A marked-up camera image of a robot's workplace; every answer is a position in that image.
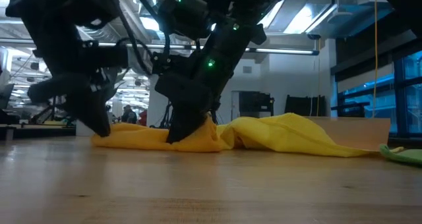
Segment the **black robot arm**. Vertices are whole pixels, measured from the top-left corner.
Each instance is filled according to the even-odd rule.
[[[208,112],[217,110],[220,94],[249,42],[266,39],[259,20],[281,0],[162,0],[158,12],[140,1],[166,35],[164,52],[152,58],[153,71],[160,75],[156,90],[174,108],[167,141],[178,141],[194,132]],[[114,92],[117,71],[128,67],[127,49],[84,42],[76,27],[100,29],[120,17],[138,62],[150,74],[118,0],[11,0],[6,14],[22,19],[36,44],[34,55],[44,59],[53,76],[31,86],[30,99],[43,102],[63,96],[64,110],[100,136],[109,135],[105,102]],[[211,31],[213,23],[216,29]],[[181,57],[169,54],[170,34],[196,42],[209,38],[203,49]]]

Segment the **green cloth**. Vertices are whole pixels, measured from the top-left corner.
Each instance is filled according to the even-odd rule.
[[[380,147],[380,153],[392,161],[422,166],[422,150],[405,150],[404,148],[390,150],[387,145],[383,144]]]

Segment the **green led light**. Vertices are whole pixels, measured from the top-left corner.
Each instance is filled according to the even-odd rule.
[[[216,63],[216,62],[214,60],[210,59],[209,62],[208,62],[208,66],[213,67],[214,63]]]

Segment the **yellow cable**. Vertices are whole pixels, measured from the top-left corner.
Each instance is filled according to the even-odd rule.
[[[377,81],[378,81],[378,4],[375,0],[375,84],[372,118],[375,118],[375,107],[377,106]]]
[[[318,40],[318,50],[321,52],[321,38]],[[320,55],[318,55],[318,101],[316,103],[316,115],[319,116],[319,95],[320,95],[320,85],[321,85],[321,62],[320,62]]]

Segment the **desk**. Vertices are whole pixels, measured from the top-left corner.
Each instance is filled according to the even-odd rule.
[[[381,157],[1,146],[1,223],[420,223],[422,171]]]

